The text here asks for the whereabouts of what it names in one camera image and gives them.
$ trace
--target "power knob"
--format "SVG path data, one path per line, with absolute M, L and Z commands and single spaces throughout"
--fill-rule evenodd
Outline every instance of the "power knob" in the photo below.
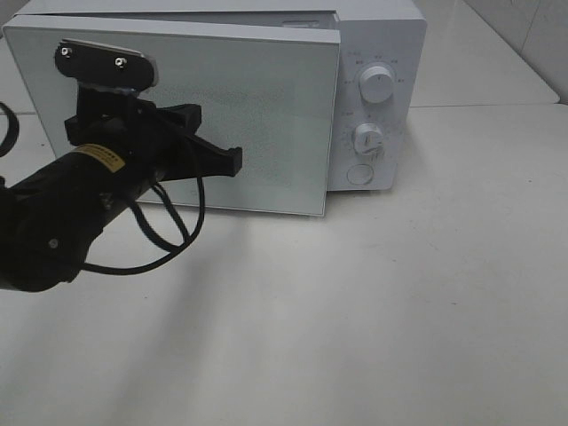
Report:
M 391 97 L 394 81 L 394 70 L 387 64 L 367 67 L 359 78 L 361 96 L 371 104 L 380 104 Z
M 353 132 L 353 148 L 360 155 L 375 155 L 383 147 L 383 131 L 376 124 L 361 124 Z

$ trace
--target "white microwave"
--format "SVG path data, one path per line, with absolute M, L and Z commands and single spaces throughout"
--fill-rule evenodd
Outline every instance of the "white microwave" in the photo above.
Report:
M 117 45 L 155 59 L 142 98 L 200 104 L 199 134 L 242 146 L 208 206 L 323 215 L 327 191 L 392 186 L 426 22 L 411 0 L 32 0 L 3 30 L 57 156 L 76 96 L 59 42 Z M 197 203 L 193 181 L 167 187 Z

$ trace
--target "cable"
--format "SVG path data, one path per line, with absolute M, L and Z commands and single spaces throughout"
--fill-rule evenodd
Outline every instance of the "cable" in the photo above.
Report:
M 140 230 L 142 231 L 142 233 L 144 233 L 144 235 L 151 242 L 154 243 L 154 245 L 156 245 L 158 248 L 160 248 L 164 251 L 169 251 L 169 252 L 175 251 L 178 248 L 178 246 L 164 240 L 163 237 L 161 237 L 153 229 L 153 227 L 148 223 L 146 216 L 144 216 L 144 213 L 142 212 L 142 209 L 140 208 L 140 206 L 138 205 L 137 202 L 132 200 L 127 195 L 123 195 L 123 196 L 119 197 L 119 199 L 126 203 L 128 208 L 130 209 L 130 211 L 134 215 L 134 218 L 136 218 L 136 221 L 138 222 L 138 226 L 140 227 Z
M 178 230 L 181 232 L 184 241 L 189 240 L 190 237 L 189 231 L 187 231 L 187 227 L 185 226 L 184 221 L 179 216 L 179 213 L 174 207 L 173 203 L 171 202 L 171 199 L 168 196 L 166 190 L 157 182 L 152 186 L 152 189 L 162 199 L 163 205 L 166 207 L 166 210 L 170 213 L 170 216 L 177 225 Z
M 4 111 L 8 119 L 8 131 L 6 131 L 6 136 L 0 144 L 0 157 L 4 157 L 16 145 L 16 140 L 18 140 L 20 134 L 20 122 L 18 122 L 18 116 L 3 102 L 0 102 L 0 109 Z

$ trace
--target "white table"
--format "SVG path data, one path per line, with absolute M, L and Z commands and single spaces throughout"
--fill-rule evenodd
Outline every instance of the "white table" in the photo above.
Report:
M 413 107 L 554 104 L 558 96 L 462 0 L 417 0 L 429 23 Z M 0 99 L 35 110 L 0 40 Z
M 158 271 L 0 293 L 0 424 L 564 426 L 568 107 L 408 129 L 393 190 L 325 218 L 211 211 Z M 159 254 L 125 214 L 90 259 Z

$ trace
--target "microwave control panel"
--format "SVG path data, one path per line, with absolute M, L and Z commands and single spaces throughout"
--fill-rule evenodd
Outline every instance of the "microwave control panel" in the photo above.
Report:
M 388 189 L 404 141 L 426 23 L 340 21 L 339 26 L 341 57 L 327 189 Z

